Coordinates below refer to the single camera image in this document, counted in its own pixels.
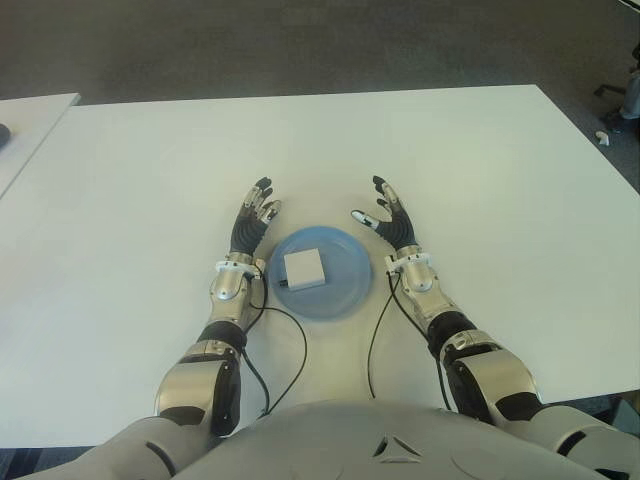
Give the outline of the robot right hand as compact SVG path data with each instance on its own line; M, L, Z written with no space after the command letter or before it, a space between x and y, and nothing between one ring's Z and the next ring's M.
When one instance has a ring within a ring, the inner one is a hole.
M390 219L383 221L365 212L354 209L351 216L358 223L374 231L395 250L416 246L415 233L411 219L393 187L382 177L372 177L375 190L381 195L376 200L389 214Z

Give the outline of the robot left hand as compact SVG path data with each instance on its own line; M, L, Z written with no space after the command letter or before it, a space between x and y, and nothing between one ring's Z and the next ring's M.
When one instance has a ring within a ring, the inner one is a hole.
M272 180L259 179L245 195L230 237L230 253L252 256L265 232L281 209L280 200L268 198L273 193Z

